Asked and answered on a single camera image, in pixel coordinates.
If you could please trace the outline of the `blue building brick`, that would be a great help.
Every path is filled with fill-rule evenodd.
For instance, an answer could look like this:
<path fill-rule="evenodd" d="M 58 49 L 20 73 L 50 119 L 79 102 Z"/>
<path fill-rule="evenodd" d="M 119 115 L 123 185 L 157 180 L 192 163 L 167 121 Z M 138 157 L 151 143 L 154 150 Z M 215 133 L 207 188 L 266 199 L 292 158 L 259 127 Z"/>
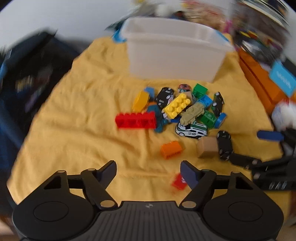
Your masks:
<path fill-rule="evenodd" d="M 208 109 L 212 105 L 213 100 L 208 95 L 205 94 L 202 97 L 200 97 L 197 100 L 197 102 L 202 104 L 204 109 Z"/>

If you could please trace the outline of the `green square building brick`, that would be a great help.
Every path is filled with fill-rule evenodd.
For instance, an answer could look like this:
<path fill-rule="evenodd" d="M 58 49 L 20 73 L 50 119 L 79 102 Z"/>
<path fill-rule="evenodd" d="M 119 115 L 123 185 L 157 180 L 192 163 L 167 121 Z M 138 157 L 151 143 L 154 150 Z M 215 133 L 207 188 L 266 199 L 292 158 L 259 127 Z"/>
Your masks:
<path fill-rule="evenodd" d="M 193 96 L 196 97 L 196 99 L 200 99 L 202 96 L 204 96 L 207 93 L 208 89 L 204 87 L 203 85 L 196 84 L 193 88 Z"/>

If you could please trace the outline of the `red small toy piece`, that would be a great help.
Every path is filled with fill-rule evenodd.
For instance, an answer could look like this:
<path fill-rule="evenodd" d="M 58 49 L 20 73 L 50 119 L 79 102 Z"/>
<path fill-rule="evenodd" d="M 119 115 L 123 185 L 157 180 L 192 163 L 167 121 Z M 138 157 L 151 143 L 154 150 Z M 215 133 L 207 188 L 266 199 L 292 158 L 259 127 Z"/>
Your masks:
<path fill-rule="evenodd" d="M 187 186 L 187 183 L 184 180 L 184 178 L 182 177 L 181 173 L 178 173 L 175 176 L 171 185 L 177 190 L 184 190 Z"/>

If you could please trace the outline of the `white paper cup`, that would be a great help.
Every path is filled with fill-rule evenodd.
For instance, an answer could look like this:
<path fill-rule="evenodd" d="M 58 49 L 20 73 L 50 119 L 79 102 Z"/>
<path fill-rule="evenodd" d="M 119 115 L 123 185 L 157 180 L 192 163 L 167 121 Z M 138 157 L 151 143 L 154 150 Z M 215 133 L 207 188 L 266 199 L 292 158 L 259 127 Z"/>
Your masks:
<path fill-rule="evenodd" d="M 284 131 L 287 128 L 296 127 L 296 105 L 290 100 L 283 100 L 279 102 L 272 114 L 271 119 L 277 131 Z"/>

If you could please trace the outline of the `brown wooden block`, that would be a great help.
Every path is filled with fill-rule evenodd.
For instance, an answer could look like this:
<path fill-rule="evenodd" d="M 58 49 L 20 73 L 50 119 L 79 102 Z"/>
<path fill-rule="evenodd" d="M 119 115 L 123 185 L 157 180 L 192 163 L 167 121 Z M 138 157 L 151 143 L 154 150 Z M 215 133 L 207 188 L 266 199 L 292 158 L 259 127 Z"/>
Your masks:
<path fill-rule="evenodd" d="M 215 137 L 201 137 L 197 142 L 197 157 L 212 158 L 218 155 L 218 143 Z"/>

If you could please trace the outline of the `white green toy car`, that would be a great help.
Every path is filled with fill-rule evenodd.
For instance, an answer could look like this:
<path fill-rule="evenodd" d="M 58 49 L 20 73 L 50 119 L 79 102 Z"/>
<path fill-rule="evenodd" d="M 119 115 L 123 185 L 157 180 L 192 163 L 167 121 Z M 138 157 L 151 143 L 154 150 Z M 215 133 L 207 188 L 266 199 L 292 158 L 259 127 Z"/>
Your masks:
<path fill-rule="evenodd" d="M 186 126 L 178 123 L 175 127 L 175 132 L 180 137 L 188 137 L 200 139 L 208 135 L 208 128 L 201 123 L 188 124 Z"/>

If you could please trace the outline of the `blue card box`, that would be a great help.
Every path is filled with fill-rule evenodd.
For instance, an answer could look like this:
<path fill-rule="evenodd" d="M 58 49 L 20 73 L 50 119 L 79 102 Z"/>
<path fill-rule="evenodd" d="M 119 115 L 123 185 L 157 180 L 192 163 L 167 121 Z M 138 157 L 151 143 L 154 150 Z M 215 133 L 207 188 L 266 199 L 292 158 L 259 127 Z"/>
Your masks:
<path fill-rule="evenodd" d="M 287 97 L 292 97 L 295 93 L 295 77 L 282 65 L 280 60 L 274 61 L 269 78 Z"/>

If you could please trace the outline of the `orange box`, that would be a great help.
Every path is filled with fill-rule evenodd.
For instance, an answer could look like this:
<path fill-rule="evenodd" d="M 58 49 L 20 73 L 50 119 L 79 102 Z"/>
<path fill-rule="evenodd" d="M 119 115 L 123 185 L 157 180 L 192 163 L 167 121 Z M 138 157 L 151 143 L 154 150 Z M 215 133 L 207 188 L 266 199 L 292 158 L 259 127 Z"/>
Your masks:
<path fill-rule="evenodd" d="M 282 100 L 286 100 L 287 96 L 269 78 L 268 72 L 250 54 L 240 48 L 238 55 L 240 67 L 247 81 L 254 88 L 267 114 L 271 115 L 275 106 Z"/>

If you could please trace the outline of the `tan toy tank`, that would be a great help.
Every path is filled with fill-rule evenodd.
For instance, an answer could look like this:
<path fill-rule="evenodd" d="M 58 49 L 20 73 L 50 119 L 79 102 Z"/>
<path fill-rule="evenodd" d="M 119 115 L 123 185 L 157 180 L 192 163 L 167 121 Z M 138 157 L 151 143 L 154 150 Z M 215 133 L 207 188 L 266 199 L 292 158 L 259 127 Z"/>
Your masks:
<path fill-rule="evenodd" d="M 193 124 L 197 117 L 201 116 L 205 112 L 205 107 L 201 102 L 197 102 L 190 106 L 180 119 L 180 124 L 183 126 Z"/>

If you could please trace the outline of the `yellow cloth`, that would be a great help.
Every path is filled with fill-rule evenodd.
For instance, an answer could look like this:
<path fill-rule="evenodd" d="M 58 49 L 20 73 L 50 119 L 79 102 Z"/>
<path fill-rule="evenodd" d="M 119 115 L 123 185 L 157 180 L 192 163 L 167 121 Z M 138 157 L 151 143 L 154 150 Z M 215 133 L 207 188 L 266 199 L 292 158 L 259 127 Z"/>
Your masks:
<path fill-rule="evenodd" d="M 188 190 L 171 184 L 184 160 L 220 175 L 241 172 L 250 177 L 247 170 L 218 157 L 199 159 L 197 141 L 178 136 L 174 124 L 162 133 L 117 128 L 115 116 L 131 111 L 145 87 L 160 91 L 184 83 L 182 79 L 135 78 L 129 65 L 126 44 L 116 44 L 109 37 L 96 39 L 74 60 L 35 115 L 18 153 L 8 180 L 14 202 L 20 203 L 58 170 L 79 174 L 110 160 L 117 163 L 117 175 L 107 191 L 117 202 L 180 202 Z M 160 148 L 172 141 L 178 141 L 183 151 L 165 159 Z"/>

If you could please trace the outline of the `yellow building brick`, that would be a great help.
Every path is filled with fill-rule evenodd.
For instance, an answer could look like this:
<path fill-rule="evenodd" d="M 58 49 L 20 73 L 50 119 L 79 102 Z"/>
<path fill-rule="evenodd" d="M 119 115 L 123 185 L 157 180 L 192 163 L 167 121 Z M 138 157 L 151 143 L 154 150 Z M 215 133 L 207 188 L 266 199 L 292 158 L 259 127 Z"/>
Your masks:
<path fill-rule="evenodd" d="M 163 108 L 163 112 L 172 120 L 177 117 L 190 103 L 191 99 L 189 99 L 184 93 L 181 93 L 170 104 Z"/>

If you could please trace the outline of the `red long building brick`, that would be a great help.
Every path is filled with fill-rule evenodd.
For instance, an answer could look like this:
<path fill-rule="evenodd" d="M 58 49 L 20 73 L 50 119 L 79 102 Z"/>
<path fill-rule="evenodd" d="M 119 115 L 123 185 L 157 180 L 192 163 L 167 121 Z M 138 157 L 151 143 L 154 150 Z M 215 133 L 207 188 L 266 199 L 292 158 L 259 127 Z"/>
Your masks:
<path fill-rule="evenodd" d="M 154 111 L 145 113 L 120 113 L 115 117 L 118 128 L 155 129 L 157 127 Z"/>

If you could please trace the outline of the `black police toy car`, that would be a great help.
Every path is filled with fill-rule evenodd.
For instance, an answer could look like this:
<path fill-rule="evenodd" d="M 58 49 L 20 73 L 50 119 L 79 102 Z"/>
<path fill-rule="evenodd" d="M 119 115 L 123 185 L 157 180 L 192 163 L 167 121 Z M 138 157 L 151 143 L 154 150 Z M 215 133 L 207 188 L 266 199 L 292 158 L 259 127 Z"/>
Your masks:
<path fill-rule="evenodd" d="M 165 108 L 174 99 L 174 90 L 169 87 L 163 87 L 155 98 L 159 108 Z"/>

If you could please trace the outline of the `orange-yellow slanted brick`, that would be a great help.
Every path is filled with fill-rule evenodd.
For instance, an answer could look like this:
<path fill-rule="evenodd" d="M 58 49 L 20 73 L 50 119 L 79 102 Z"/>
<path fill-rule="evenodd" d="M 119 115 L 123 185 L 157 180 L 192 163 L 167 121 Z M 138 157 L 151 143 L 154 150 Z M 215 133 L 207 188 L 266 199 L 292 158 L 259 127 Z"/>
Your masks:
<path fill-rule="evenodd" d="M 140 113 L 146 107 L 148 102 L 149 93 L 144 90 L 141 90 L 133 102 L 132 111 L 134 113 Z"/>

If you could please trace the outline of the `dark backpack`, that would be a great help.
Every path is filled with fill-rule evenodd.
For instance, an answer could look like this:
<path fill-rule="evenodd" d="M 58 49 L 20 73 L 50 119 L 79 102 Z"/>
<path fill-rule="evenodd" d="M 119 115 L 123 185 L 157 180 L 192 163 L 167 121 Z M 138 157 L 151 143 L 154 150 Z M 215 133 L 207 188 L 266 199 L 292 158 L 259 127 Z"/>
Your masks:
<path fill-rule="evenodd" d="M 47 31 L 1 49 L 1 214 L 12 210 L 6 182 L 33 118 L 78 55 Z"/>

